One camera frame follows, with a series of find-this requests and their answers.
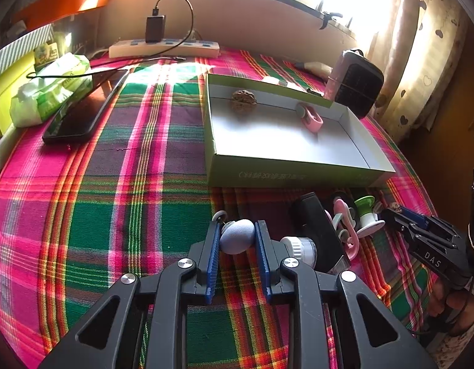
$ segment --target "charger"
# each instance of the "charger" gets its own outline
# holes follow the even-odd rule
[[[158,7],[152,11],[152,16],[147,17],[147,27],[145,28],[145,41],[147,43],[158,43],[164,38],[165,15],[158,14]]]

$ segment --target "white power strip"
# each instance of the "white power strip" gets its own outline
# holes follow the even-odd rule
[[[109,58],[138,57],[159,54],[179,43],[181,39],[162,39],[158,43],[147,43],[145,40],[121,40],[109,47]],[[216,42],[184,42],[167,54],[182,57],[216,58],[220,53],[220,46]]]

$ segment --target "plaid tablecloth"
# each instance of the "plaid tablecloth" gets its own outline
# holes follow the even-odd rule
[[[44,145],[44,126],[24,133],[0,178],[0,329],[27,367],[123,273],[157,273],[185,256],[217,210],[266,220],[276,240],[293,233],[287,204],[310,190],[208,189],[206,71],[324,88],[290,63],[224,50],[217,59],[137,67],[88,144]],[[382,188],[347,192],[433,212],[396,145],[372,120],[363,124],[397,175]],[[362,239],[353,270],[404,324],[420,327],[433,279],[399,235]],[[288,310],[266,305],[253,249],[220,254],[214,303],[190,308],[187,340],[192,368],[286,367]]]

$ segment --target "human hand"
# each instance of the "human hand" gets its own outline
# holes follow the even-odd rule
[[[432,293],[430,294],[430,300],[428,302],[427,312],[430,316],[440,315],[445,306],[449,306],[452,309],[461,310],[464,307],[466,298],[468,297],[469,291],[457,290],[453,291],[447,296],[444,301],[444,285],[440,279],[437,279],[433,285]],[[469,295],[468,304],[458,318],[454,327],[450,330],[450,335],[460,335],[467,331],[474,323],[474,295]]]

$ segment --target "white wall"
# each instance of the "white wall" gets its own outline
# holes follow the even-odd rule
[[[144,39],[145,22],[157,0],[109,0],[102,8],[98,46],[117,40]],[[276,0],[189,0],[195,29],[204,40],[221,46],[250,50],[291,61],[320,61],[333,66],[341,51],[356,40],[322,20]],[[183,0],[163,0],[160,14],[167,16],[165,37],[182,38],[189,30],[190,14]]]

